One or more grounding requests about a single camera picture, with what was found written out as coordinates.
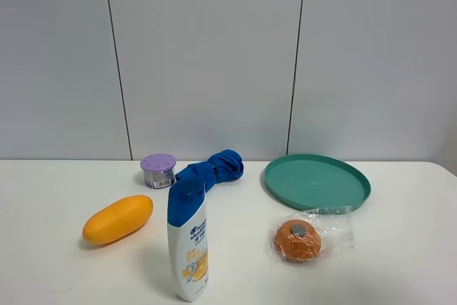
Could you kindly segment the white blue shampoo bottle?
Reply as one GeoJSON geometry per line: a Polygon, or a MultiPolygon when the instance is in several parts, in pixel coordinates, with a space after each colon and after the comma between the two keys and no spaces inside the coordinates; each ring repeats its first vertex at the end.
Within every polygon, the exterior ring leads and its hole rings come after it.
{"type": "Polygon", "coordinates": [[[190,176],[170,189],[167,234],[171,275],[177,295],[187,302],[197,300],[209,278],[204,180],[190,176]]]}

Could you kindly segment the orange yellow mango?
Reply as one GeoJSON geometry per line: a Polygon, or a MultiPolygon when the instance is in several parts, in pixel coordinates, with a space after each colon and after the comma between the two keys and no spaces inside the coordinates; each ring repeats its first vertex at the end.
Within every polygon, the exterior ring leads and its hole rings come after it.
{"type": "Polygon", "coordinates": [[[134,233],[144,226],[154,210],[145,195],[122,198],[94,214],[82,229],[83,238],[93,245],[106,245],[134,233]]]}

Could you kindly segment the teal round plate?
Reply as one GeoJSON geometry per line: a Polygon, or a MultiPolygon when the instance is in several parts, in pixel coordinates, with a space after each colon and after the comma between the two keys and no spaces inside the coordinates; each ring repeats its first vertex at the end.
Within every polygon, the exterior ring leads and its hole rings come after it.
{"type": "Polygon", "coordinates": [[[281,203],[319,214],[359,209],[371,194],[369,180],[355,167],[327,156],[293,154],[270,162],[263,173],[270,194],[281,203]]]}

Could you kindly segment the purple air freshener can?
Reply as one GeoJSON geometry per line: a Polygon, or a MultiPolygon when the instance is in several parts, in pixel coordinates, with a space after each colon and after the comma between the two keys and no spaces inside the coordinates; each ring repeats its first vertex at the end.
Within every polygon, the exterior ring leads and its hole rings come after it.
{"type": "Polygon", "coordinates": [[[144,173],[144,183],[151,189],[163,189],[175,181],[176,158],[170,154],[152,154],[143,158],[140,167],[144,173]]]}

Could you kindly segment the orange bun in plastic bag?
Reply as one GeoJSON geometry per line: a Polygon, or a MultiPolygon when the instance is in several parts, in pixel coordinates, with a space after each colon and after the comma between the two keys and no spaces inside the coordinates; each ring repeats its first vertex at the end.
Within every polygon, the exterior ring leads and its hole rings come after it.
{"type": "Polygon", "coordinates": [[[308,264],[354,246],[349,206],[299,211],[278,223],[271,235],[273,253],[290,264],[308,264]]]}

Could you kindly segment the blue folded cloth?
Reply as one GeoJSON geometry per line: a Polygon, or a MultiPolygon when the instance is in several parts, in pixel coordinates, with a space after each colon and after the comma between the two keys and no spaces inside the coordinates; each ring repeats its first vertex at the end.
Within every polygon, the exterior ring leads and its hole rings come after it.
{"type": "Polygon", "coordinates": [[[241,156],[231,149],[210,156],[206,161],[189,164],[176,174],[176,180],[197,176],[204,180],[205,192],[215,184],[235,181],[243,176],[244,165],[241,156]]]}

